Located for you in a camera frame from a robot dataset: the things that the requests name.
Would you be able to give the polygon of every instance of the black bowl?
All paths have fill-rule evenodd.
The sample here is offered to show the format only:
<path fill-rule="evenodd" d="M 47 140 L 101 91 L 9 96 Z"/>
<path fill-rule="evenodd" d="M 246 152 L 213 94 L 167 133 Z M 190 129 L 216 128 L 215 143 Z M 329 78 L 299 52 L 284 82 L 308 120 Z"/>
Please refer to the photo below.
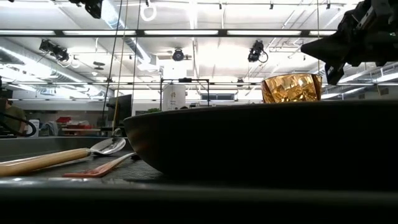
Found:
<path fill-rule="evenodd" d="M 132 148 L 176 177 L 391 189 L 398 101 L 242 105 L 124 120 Z"/>

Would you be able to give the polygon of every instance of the metal frame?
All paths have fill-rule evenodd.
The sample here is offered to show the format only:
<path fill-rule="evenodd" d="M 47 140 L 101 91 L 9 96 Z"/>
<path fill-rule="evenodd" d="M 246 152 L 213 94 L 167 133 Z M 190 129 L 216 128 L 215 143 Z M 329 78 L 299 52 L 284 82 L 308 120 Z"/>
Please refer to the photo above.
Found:
<path fill-rule="evenodd" d="M 145 34 L 145 31 L 175 31 L 175 32 L 198 32 L 198 31 L 217 31 L 217 34 Z M 40 34 L 40 32 L 53 32 L 53 34 Z M 89 34 L 82 34 L 82 35 L 66 35 L 64 31 L 74 31 L 74 32 L 103 32 L 103 31 L 115 31 L 111 29 L 95 29 L 95 30 L 71 30 L 71 29 L 0 29 L 0 37 L 79 37 L 79 38 L 96 38 L 96 37 L 303 37 L 303 38 L 318 38 L 317 35 L 310 35 L 310 31 L 317 30 L 309 30 L 309 29 L 126 29 L 126 30 L 119 30 L 117 34 L 114 35 L 89 35 Z M 126 34 L 123 35 L 124 31 L 126 32 L 135 32 L 135 34 Z M 254 35 L 254 34 L 242 34 L 242 35 L 234 35 L 228 34 L 228 31 L 272 31 L 272 32 L 281 32 L 280 35 Z M 300 34 L 297 35 L 285 35 L 284 32 L 288 31 L 300 31 Z M 336 30 L 332 29 L 323 29 L 319 30 L 321 33 L 324 31 L 327 32 L 335 32 Z"/>
<path fill-rule="evenodd" d="M 210 107 L 210 81 L 209 79 L 192 79 L 192 78 L 180 78 L 180 79 L 160 79 L 160 110 L 162 110 L 162 103 L 163 103 L 163 99 L 162 99 L 162 92 L 163 92 L 163 82 L 164 81 L 171 81 L 171 83 L 173 83 L 173 81 L 178 81 L 179 83 L 192 83 L 192 81 L 196 81 L 198 82 L 199 85 L 201 85 L 200 81 L 204 81 L 207 82 L 207 107 Z"/>

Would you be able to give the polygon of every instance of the white cylinder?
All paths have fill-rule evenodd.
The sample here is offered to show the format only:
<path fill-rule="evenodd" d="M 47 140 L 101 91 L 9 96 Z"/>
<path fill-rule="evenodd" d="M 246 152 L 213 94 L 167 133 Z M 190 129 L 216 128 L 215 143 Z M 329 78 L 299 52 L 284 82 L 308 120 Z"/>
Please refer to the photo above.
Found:
<path fill-rule="evenodd" d="M 32 135 L 31 137 L 38 137 L 39 136 L 39 125 L 40 121 L 37 119 L 30 119 L 29 122 L 31 122 L 35 127 L 36 127 L 36 133 Z M 32 133 L 32 127 L 30 125 L 27 126 L 27 134 Z"/>
<path fill-rule="evenodd" d="M 162 111 L 178 110 L 185 106 L 185 85 L 167 85 L 163 90 Z"/>

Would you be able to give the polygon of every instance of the gold metallic glass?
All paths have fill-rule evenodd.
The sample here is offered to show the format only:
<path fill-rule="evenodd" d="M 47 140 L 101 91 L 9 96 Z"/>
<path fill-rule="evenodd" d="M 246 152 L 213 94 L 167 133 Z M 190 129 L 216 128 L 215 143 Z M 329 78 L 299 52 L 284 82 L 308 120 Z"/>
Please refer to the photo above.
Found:
<path fill-rule="evenodd" d="M 314 74 L 288 74 L 267 78 L 261 83 L 264 103 L 319 101 L 322 77 Z"/>

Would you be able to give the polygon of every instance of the spatula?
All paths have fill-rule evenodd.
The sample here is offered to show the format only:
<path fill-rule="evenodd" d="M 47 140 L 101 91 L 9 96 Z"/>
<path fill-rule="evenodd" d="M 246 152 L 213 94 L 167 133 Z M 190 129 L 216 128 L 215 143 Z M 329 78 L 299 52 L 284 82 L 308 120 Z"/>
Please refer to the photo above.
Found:
<path fill-rule="evenodd" d="M 95 169 L 86 170 L 81 173 L 63 174 L 62 177 L 100 178 L 100 177 L 103 177 L 106 174 L 110 173 L 116 166 L 118 166 L 120 163 L 122 163 L 128 157 L 132 157 L 132 159 L 134 159 L 134 160 L 139 160 L 138 155 L 135 152 L 133 152 L 133 153 L 126 154 L 122 157 L 119 157 L 111 162 L 105 163 L 102 166 L 99 166 Z"/>

